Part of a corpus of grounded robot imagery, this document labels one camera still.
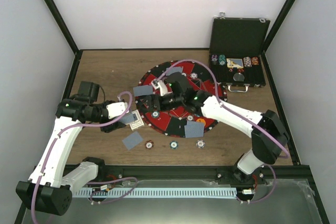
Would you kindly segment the dealt card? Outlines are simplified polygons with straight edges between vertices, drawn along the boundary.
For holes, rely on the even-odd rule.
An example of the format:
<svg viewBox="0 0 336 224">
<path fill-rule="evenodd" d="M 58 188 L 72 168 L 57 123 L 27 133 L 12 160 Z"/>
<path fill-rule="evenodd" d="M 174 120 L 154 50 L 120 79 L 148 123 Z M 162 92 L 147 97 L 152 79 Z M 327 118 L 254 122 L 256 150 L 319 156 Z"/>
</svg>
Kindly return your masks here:
<svg viewBox="0 0 336 224">
<path fill-rule="evenodd" d="M 136 86 L 133 88 L 133 94 L 135 97 L 153 94 L 153 87 L 151 85 Z"/>
<path fill-rule="evenodd" d="M 127 150 L 131 150 L 138 144 L 140 144 L 142 141 L 143 141 L 142 136 L 137 131 L 135 131 L 126 138 L 124 138 L 122 140 L 122 143 L 127 148 Z"/>
<path fill-rule="evenodd" d="M 204 124 L 202 122 L 187 121 L 184 126 L 185 138 L 197 138 L 204 136 Z"/>
<path fill-rule="evenodd" d="M 167 68 L 165 75 L 169 76 L 169 75 L 171 75 L 173 73 L 176 73 L 176 72 L 182 73 L 183 72 L 183 67 L 173 67 L 173 68 L 170 68 L 170 69 Z"/>
</svg>

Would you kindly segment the red brown chip stack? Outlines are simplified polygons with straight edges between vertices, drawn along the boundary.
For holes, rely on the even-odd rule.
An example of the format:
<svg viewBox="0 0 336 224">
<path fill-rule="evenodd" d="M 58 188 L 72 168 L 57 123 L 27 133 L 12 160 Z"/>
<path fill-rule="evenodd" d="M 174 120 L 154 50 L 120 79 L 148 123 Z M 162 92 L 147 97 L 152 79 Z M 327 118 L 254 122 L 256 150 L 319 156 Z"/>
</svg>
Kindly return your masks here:
<svg viewBox="0 0 336 224">
<path fill-rule="evenodd" d="M 146 149 L 151 149 L 154 147 L 154 142 L 153 141 L 146 141 L 145 143 L 145 148 Z"/>
</svg>

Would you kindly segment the blue white chip stack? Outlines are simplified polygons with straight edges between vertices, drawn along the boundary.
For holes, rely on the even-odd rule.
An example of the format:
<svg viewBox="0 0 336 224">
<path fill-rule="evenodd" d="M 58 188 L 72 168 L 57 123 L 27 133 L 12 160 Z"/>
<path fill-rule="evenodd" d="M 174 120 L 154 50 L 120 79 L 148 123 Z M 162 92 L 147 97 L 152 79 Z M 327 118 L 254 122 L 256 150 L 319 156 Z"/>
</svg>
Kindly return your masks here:
<svg viewBox="0 0 336 224">
<path fill-rule="evenodd" d="M 197 140 L 196 141 L 196 146 L 198 148 L 204 148 L 205 147 L 205 142 L 203 140 Z"/>
</svg>

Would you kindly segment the playing card deck with box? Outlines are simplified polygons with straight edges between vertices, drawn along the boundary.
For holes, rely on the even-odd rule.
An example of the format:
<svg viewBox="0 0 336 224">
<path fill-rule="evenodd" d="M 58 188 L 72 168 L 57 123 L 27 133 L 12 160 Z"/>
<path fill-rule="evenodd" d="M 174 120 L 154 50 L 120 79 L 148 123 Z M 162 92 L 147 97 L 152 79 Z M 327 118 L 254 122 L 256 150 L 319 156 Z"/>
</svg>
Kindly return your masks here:
<svg viewBox="0 0 336 224">
<path fill-rule="evenodd" d="M 133 113 L 128 113 L 125 114 L 120 120 L 119 122 L 128 125 L 132 122 L 134 122 L 137 119 L 137 117 L 133 114 Z"/>
</svg>

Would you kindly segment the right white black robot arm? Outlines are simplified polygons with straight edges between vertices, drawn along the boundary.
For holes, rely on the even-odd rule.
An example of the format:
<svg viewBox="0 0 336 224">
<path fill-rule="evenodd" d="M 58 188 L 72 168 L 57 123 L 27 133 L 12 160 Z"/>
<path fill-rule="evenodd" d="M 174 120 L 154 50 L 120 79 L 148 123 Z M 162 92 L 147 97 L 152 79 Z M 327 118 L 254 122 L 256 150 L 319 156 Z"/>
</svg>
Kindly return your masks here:
<svg viewBox="0 0 336 224">
<path fill-rule="evenodd" d="M 147 94 L 137 94 L 137 105 L 142 113 L 168 112 L 183 107 L 192 115 L 227 124 L 251 139 L 251 149 L 244 153 L 233 168 L 233 177 L 244 184 L 252 173 L 263 165 L 272 165 L 281 153 L 289 157 L 285 146 L 289 135 L 279 116 L 272 110 L 265 113 L 250 111 L 230 104 L 214 93 L 196 90 L 187 77 L 179 72 L 166 80 L 153 79 Z"/>
</svg>

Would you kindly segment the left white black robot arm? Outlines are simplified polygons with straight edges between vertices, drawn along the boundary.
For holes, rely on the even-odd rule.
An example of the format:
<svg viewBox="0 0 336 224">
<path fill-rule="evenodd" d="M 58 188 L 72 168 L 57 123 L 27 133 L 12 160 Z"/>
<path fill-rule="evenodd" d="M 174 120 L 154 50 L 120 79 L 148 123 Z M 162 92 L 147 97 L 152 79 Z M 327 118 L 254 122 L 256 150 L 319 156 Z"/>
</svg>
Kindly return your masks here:
<svg viewBox="0 0 336 224">
<path fill-rule="evenodd" d="M 64 174 L 73 144 L 83 128 L 96 127 L 111 132 L 122 125 L 119 120 L 129 112 L 131 101 L 121 95 L 117 101 L 98 103 L 101 86 L 82 81 L 76 94 L 63 99 L 57 106 L 54 128 L 46 149 L 28 181 L 19 181 L 16 194 L 31 210 L 62 216 L 72 196 L 93 181 L 102 184 L 107 178 L 104 160 L 87 157 L 74 170 Z"/>
</svg>

